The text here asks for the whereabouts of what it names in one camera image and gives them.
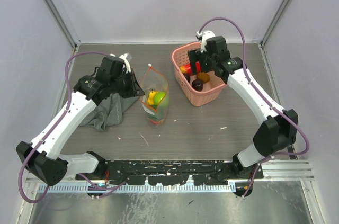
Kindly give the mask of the yellow pear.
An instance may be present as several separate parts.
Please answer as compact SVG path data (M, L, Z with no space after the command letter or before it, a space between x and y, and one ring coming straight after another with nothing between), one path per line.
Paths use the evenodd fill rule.
M148 100L147 100L147 103L149 105L154 105L154 96L157 94L158 92L157 91L154 91L154 90L151 90L149 95L148 95Z

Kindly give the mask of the clear zip bag orange zipper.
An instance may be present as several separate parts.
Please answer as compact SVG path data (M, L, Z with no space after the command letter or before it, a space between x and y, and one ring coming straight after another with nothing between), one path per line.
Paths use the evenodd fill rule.
M149 63L140 86L145 94L139 99L148 119L154 125L163 123L170 107L169 84L166 77Z

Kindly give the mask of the green apple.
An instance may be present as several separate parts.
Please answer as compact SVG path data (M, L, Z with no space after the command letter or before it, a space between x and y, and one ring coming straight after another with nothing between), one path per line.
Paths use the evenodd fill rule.
M169 106L170 96L168 92L158 92L154 96L154 104L156 105L157 109L164 109Z

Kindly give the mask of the dark plum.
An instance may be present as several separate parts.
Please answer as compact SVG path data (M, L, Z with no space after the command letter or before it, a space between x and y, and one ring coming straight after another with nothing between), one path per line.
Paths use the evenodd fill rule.
M203 81L201 81L199 79L195 79L192 82L191 86L195 91L202 92L204 83L203 83Z

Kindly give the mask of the dark green lime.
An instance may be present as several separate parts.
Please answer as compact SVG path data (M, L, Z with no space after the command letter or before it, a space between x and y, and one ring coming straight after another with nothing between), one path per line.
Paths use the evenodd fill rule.
M151 121L155 122L161 122L165 119L165 113L162 110L147 109L147 115Z

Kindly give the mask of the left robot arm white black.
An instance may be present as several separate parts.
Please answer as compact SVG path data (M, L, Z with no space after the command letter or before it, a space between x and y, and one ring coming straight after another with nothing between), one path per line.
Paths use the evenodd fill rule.
M65 176L87 173L95 180L106 173L105 159L88 151L81 155L62 155L60 152L84 118L112 94L123 98L143 96L128 53L118 57L105 56L94 75L80 78L71 91L71 99L48 126L30 143L21 141L16 152L25 169L49 186Z

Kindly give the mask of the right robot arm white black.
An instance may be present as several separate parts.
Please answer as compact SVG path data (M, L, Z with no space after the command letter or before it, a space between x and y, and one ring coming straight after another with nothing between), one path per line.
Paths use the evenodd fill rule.
M224 37L207 31L197 38L201 47L188 52L191 72L214 72L243 99L260 125L252 144L235 154L231 163L233 174L245 178L254 164L295 142L298 115L270 98L241 58L231 58Z

